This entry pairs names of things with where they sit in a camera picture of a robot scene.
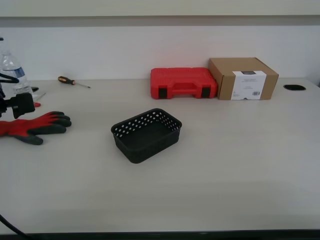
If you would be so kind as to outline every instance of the white label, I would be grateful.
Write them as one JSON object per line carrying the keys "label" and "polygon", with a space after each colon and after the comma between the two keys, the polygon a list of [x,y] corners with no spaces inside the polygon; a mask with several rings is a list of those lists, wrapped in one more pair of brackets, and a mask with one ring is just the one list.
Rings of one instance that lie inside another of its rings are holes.
{"label": "white label", "polygon": [[231,100],[260,99],[267,75],[263,71],[233,71],[235,75]]}

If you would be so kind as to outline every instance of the screwdriver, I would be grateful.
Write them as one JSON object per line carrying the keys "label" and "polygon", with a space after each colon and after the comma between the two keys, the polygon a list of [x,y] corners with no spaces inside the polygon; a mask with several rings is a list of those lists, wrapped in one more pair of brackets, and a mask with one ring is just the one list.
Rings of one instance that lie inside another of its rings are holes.
{"label": "screwdriver", "polygon": [[[76,84],[76,81],[75,80],[71,80],[65,76],[60,76],[58,77],[58,81],[63,83],[63,84],[71,84],[71,85],[75,85]],[[80,84],[80,83],[77,83],[77,85],[80,85],[82,87],[86,87],[88,89],[90,89],[91,87],[90,86],[86,86],[86,85],[83,85],[83,84]]]}

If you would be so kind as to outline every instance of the wall shelf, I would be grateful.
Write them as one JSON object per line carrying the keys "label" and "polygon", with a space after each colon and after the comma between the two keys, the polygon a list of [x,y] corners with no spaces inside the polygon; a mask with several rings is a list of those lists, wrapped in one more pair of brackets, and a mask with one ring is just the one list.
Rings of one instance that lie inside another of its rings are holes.
{"label": "wall shelf", "polygon": [[320,0],[0,0],[0,6],[0,17],[320,15]]}

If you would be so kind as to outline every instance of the desk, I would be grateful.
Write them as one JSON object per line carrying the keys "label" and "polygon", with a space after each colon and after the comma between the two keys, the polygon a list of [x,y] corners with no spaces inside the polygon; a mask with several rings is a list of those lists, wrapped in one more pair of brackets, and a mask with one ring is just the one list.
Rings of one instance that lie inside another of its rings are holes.
{"label": "desk", "polygon": [[[155,100],[148,80],[37,81],[42,106],[71,117],[41,146],[0,138],[0,212],[27,233],[320,227],[320,88],[280,79],[271,100]],[[301,84],[306,91],[289,91]],[[141,164],[112,125],[162,108],[177,144]],[[11,110],[1,120],[12,120]],[[0,224],[0,234],[11,233]]]}

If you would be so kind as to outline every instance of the black cable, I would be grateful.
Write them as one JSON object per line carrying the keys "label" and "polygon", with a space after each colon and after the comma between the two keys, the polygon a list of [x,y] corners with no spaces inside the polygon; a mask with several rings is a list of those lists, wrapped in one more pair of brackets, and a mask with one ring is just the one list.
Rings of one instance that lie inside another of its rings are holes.
{"label": "black cable", "polygon": [[4,75],[2,73],[0,73],[0,77],[4,78],[4,79],[9,79],[9,80],[0,80],[0,83],[8,83],[8,84],[17,84],[19,83],[19,79],[13,76],[8,76],[8,75]]}
{"label": "black cable", "polygon": [[16,234],[21,236],[23,239],[34,240],[31,236],[26,235],[24,232],[20,231],[18,228],[13,226],[10,222],[8,222],[3,216],[0,214],[0,222],[3,223],[8,229],[14,231]]}

